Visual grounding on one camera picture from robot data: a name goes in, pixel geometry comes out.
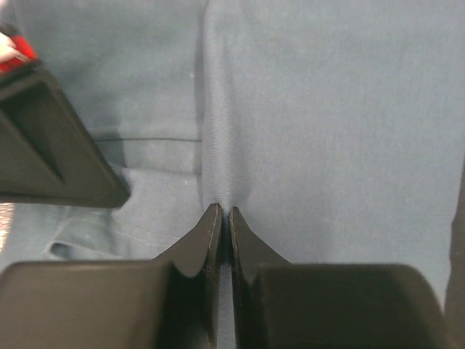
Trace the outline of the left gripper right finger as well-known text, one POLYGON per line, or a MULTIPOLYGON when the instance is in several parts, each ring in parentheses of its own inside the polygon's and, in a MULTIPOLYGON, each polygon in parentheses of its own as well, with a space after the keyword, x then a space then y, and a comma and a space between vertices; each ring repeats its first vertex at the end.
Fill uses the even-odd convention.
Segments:
POLYGON ((449 348, 426 279, 399 264, 293 264, 230 213, 239 348, 449 348))

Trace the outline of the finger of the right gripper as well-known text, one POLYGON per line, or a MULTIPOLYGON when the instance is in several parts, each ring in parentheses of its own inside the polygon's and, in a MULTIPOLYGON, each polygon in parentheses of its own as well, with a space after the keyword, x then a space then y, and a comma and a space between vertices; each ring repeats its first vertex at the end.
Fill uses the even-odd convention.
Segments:
POLYGON ((1 77, 1 202, 111 209, 128 197, 47 69, 1 77))

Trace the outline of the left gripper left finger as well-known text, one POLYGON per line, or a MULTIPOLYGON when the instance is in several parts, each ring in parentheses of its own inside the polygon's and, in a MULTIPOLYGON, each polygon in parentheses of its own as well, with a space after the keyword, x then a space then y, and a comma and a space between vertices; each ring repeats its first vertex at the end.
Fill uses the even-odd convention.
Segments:
POLYGON ((19 262, 1 274, 3 348, 215 348, 222 208, 152 260, 19 262))

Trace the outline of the blue-grey t shirt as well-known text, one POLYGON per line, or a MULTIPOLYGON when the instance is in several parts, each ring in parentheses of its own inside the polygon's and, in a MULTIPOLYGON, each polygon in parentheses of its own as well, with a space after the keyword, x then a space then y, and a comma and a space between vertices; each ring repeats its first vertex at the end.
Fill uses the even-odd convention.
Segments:
POLYGON ((124 183, 11 203, 19 262, 152 260, 222 208, 217 346, 239 348, 230 213, 293 264, 399 264, 461 348, 462 1, 3 1, 124 183))

